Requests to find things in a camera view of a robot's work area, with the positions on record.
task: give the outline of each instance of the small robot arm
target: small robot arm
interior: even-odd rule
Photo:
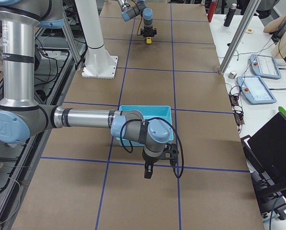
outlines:
[[[124,18],[142,14],[144,31],[145,27],[153,30],[152,11],[146,2],[139,0],[132,8],[125,1],[123,4]],[[175,172],[179,152],[175,144],[167,143],[173,127],[165,120],[144,120],[139,111],[77,110],[34,100],[34,29],[39,25],[61,28],[62,9],[62,0],[0,0],[4,64],[0,140],[21,143],[52,128],[109,128],[121,141],[124,138],[144,145],[145,178],[151,178],[158,160],[169,160]]]
[[[135,6],[131,7],[127,0],[117,0],[121,10],[122,16],[125,22],[135,18],[138,15],[141,15],[144,21],[144,29],[140,30],[141,36],[146,39],[147,44],[152,43],[152,37],[157,34],[157,29],[153,29],[153,12],[152,9],[148,7],[145,0],[138,0],[135,3]]]

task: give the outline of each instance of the light blue tray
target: light blue tray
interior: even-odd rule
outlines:
[[[167,105],[121,105],[119,110],[123,111],[131,111],[131,110],[138,110],[142,113],[144,119],[150,119],[153,117],[161,117],[168,121],[172,125],[172,114],[171,114],[171,107]],[[116,138],[119,145],[121,146],[120,138]],[[173,133],[171,132],[169,143],[173,141]],[[123,143],[125,146],[130,146],[128,140],[123,139]],[[133,146],[144,146],[137,142],[131,142]]]

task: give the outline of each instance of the computer monitor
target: computer monitor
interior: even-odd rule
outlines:
[[[277,113],[248,144],[274,183],[286,181],[286,118]],[[286,198],[286,190],[281,191]]]

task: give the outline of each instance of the white table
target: white table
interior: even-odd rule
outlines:
[[[224,27],[224,17],[225,15],[216,14],[213,16],[212,22],[210,23],[214,43],[216,45],[217,54],[219,57],[220,63],[225,56],[225,53],[228,49],[227,43],[230,43],[233,39],[234,33],[237,30],[242,16],[235,15],[231,22],[230,27]],[[234,70],[238,74],[237,76],[242,76],[245,70],[248,67],[248,59],[251,54],[241,54],[241,53],[255,53],[259,52],[264,45],[268,44],[264,48],[269,48],[262,51],[262,55],[271,55],[271,51],[274,48],[271,36],[269,34],[263,33],[263,24],[257,16],[254,16],[251,20],[248,28],[253,29],[252,34],[245,33],[237,51],[240,53],[239,60],[237,56],[234,56],[224,74],[226,83],[231,84],[232,86],[237,85],[236,79],[231,80],[228,78],[228,74]],[[282,59],[277,60],[279,65],[284,65],[285,62]],[[263,79],[266,85],[269,88],[286,88],[286,69],[280,70],[282,78],[279,80],[272,79]],[[251,71],[251,68],[248,68],[246,71],[246,76],[254,75]],[[273,95],[277,99],[277,102],[274,104],[264,104],[264,105],[250,105],[245,97],[241,94],[241,102],[244,110],[244,122],[245,125],[242,127],[242,132],[240,137],[246,135],[255,134],[266,122],[268,122],[277,112],[278,107],[282,106],[286,109],[286,91],[272,91]],[[264,224],[265,229],[268,230],[269,222]],[[286,230],[286,220],[279,221],[278,219],[272,220],[272,230]]]

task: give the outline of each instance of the brown table surface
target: brown table surface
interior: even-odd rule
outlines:
[[[150,3],[158,34],[136,36],[140,17],[101,13],[113,80],[74,76],[64,106],[169,105],[185,170],[169,162],[144,179],[141,147],[126,153],[109,129],[53,130],[13,230],[263,230],[204,6]]]

